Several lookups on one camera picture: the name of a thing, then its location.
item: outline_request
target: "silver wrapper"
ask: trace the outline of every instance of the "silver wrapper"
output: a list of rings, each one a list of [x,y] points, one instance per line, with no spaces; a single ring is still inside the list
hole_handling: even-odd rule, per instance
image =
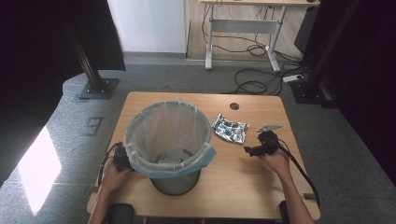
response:
[[[243,144],[248,124],[228,121],[219,113],[215,121],[213,121],[212,128],[218,137],[232,143]]]

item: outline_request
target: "desk leg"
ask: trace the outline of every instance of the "desk leg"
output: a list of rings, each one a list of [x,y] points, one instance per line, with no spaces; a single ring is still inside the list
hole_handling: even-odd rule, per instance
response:
[[[265,49],[267,50],[268,58],[270,59],[271,65],[273,66],[274,72],[276,73],[280,72],[280,68],[276,61],[274,48],[276,45],[277,38],[279,37],[280,28],[282,28],[283,19],[285,18],[285,14],[286,14],[286,9],[287,9],[286,7],[282,7],[282,10],[280,11],[279,19],[276,24],[274,36],[271,38],[269,47],[265,47]]]
[[[213,8],[214,5],[210,5],[210,17],[209,17],[209,40],[206,44],[206,57],[205,57],[205,69],[212,70],[212,30],[213,30]]]

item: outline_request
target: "trash can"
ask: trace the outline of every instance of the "trash can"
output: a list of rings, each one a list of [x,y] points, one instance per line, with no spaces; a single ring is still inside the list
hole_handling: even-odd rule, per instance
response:
[[[216,150],[207,117],[187,102],[167,101],[140,111],[129,124],[124,145],[131,166],[167,195],[194,188]]]

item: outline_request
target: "wooden table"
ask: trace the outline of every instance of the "wooden table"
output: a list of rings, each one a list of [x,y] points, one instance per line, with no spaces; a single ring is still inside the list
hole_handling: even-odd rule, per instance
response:
[[[147,107],[161,101],[183,100],[197,106],[212,122],[218,113],[230,121],[249,124],[243,146],[257,146],[256,130],[265,124],[282,124],[275,130],[278,137],[290,147],[292,155],[304,164],[297,148],[284,106],[279,97],[196,94],[168,92],[129,93],[110,145],[122,141],[124,132],[134,116]],[[239,104],[232,110],[230,104]],[[258,158],[251,158],[243,146],[220,140],[212,132],[217,155],[202,170],[201,177],[190,192],[181,196],[167,196],[154,188],[150,180],[138,172],[131,173],[128,180],[115,195],[113,203],[130,203],[135,213],[144,217],[235,217],[279,219],[278,205],[284,200],[280,181],[276,174]],[[312,193],[312,189],[293,164],[290,165],[300,194]],[[96,194],[88,203],[93,209]],[[320,212],[315,201],[304,200],[314,219]]]
[[[318,7],[319,0],[309,3],[306,0],[200,0],[203,4],[210,5],[209,32],[206,45],[205,69],[212,69],[212,33],[247,33],[247,34],[269,34],[271,42],[265,48],[268,58],[275,72],[280,72],[274,54],[274,48],[279,36],[280,28],[285,18],[287,7]],[[218,5],[240,5],[240,6],[272,6],[282,7],[277,21],[239,21],[218,20],[214,18],[214,6]]]

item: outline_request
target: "gray carpet floor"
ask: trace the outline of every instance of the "gray carpet floor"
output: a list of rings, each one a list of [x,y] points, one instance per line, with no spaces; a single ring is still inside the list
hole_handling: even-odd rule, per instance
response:
[[[82,74],[67,80],[64,96],[46,126],[62,167],[60,173],[45,201],[36,205],[33,213],[21,170],[16,168],[0,189],[0,223],[86,223],[90,188],[128,92],[234,91],[233,75],[241,68],[216,66],[206,72],[202,65],[131,64],[126,73],[101,72],[102,77],[120,80],[110,100],[81,101],[78,95],[87,78]],[[251,72],[243,78],[272,77]],[[275,86],[276,82],[270,82],[269,91]],[[396,188],[342,114],[320,105],[297,105],[287,85],[279,96],[308,175],[322,200],[317,223],[394,223]],[[40,164],[41,169],[51,170],[48,153],[43,150],[38,154],[32,168]],[[32,178],[40,176],[38,170]]]

